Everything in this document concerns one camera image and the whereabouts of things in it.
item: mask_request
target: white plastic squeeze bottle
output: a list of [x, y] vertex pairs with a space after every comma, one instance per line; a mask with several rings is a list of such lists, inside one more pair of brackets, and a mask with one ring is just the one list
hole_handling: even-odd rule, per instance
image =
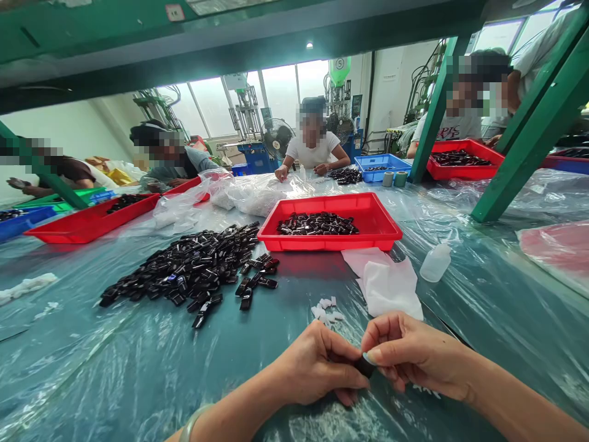
[[425, 257], [419, 274], [429, 282], [438, 282], [442, 279], [444, 272], [450, 266], [452, 249], [448, 244], [438, 244], [435, 249], [430, 250]]

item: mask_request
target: pipe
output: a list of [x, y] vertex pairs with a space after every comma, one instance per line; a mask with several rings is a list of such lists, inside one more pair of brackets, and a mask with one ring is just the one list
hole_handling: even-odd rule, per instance
[[366, 140], [368, 138], [368, 129], [370, 128], [370, 109], [372, 107], [372, 86], [374, 85], [374, 59], [376, 58], [375, 51], [370, 53], [371, 60], [370, 60], [370, 87], [368, 88], [368, 111], [366, 112], [366, 127], [364, 128], [364, 142], [362, 143], [362, 148], [360, 152], [364, 150], [364, 145], [366, 144]]

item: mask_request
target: table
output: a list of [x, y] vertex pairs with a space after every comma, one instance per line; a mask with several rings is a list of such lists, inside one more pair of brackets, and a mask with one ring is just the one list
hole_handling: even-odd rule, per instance
[[[545, 185], [553, 194], [549, 200], [560, 195], [560, 204], [573, 200], [568, 217], [580, 217], [589, 197], [575, 200], [579, 181], [573, 177], [567, 186], [563, 177], [534, 176], [529, 185]], [[404, 232], [393, 255], [409, 256], [416, 271], [427, 251], [448, 241], [452, 264], [442, 280], [417, 285], [426, 322], [445, 330], [442, 319], [475, 350], [588, 425], [589, 303], [518, 251], [514, 230], [539, 223], [530, 212], [537, 198], [524, 197], [501, 224], [469, 221], [468, 201], [481, 185], [399, 189], [327, 180], [296, 185], [289, 196], [376, 192]], [[210, 202], [199, 207], [194, 231], [263, 221]], [[550, 222], [549, 209], [541, 209], [541, 219]], [[565, 217], [562, 210], [558, 217]], [[0, 245], [0, 289], [46, 272], [60, 278], [0, 308], [0, 333], [28, 327], [0, 343], [0, 441], [162, 441], [200, 405], [219, 400], [271, 363], [312, 320], [310, 307], [320, 298], [336, 296], [345, 320], [335, 330], [360, 344], [369, 317], [340, 253], [273, 253], [281, 261], [279, 287], [256, 290], [251, 310], [243, 313], [236, 286], [222, 286], [223, 303], [197, 332], [190, 327], [194, 315], [166, 300], [96, 306], [108, 285], [180, 235], [171, 235], [171, 227], [154, 230], [145, 214], [84, 246], [30, 237]], [[260, 244], [254, 256], [265, 251]], [[352, 410], [333, 396], [308, 408], [287, 407], [257, 439], [501, 439], [460, 403], [413, 388], [395, 394], [380, 375], [371, 383], [372, 391], [363, 392]]]

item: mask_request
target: red plastic tray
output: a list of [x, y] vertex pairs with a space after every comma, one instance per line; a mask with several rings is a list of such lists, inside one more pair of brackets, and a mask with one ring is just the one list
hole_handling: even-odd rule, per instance
[[[174, 187], [172, 190], [168, 190], [164, 195], [173, 195], [175, 193], [184, 193], [189, 188], [193, 188], [194, 186], [198, 186], [202, 182], [200, 177], [192, 178], [192, 180], [188, 181], [187, 183], [180, 184], [177, 187]], [[207, 193], [205, 196], [202, 197], [201, 201], [208, 201], [210, 195]]]
[[158, 193], [149, 193], [138, 203], [107, 214], [106, 211], [118, 201], [115, 198], [28, 230], [25, 235], [36, 236], [49, 244], [86, 244], [153, 210], [159, 198]]
[[[358, 235], [288, 236], [278, 235], [279, 220], [287, 219], [292, 212], [316, 213], [333, 212], [341, 217], [354, 217]], [[383, 207], [375, 193], [350, 195], [316, 196], [301, 200], [280, 200], [258, 232], [258, 239], [264, 241], [271, 252], [285, 250], [347, 250], [378, 247], [390, 250], [393, 243], [403, 237], [391, 215]]]
[[464, 180], [482, 180], [493, 178], [503, 162], [503, 155], [489, 149], [475, 140], [437, 141], [432, 152], [448, 152], [464, 149], [471, 155], [490, 161], [491, 166], [441, 166], [433, 157], [428, 160], [428, 172], [434, 180], [460, 178]]

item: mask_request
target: green plastic tray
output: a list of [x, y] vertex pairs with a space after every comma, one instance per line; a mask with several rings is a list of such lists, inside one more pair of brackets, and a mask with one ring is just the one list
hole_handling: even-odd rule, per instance
[[[78, 194], [78, 196], [84, 200], [87, 204], [93, 205], [94, 203], [90, 198], [92, 195], [95, 195], [99, 192], [106, 191], [105, 187], [95, 187], [91, 189], [78, 189], [74, 190]], [[26, 203], [21, 203], [17, 206], [14, 206], [15, 209], [31, 209], [32, 207], [46, 207], [46, 206], [53, 206], [53, 210], [60, 213], [60, 212], [67, 212], [72, 210], [72, 206], [65, 201], [54, 201], [55, 198], [59, 197], [57, 193], [52, 195], [44, 196], [43, 198], [39, 198], [38, 200], [27, 201]]]

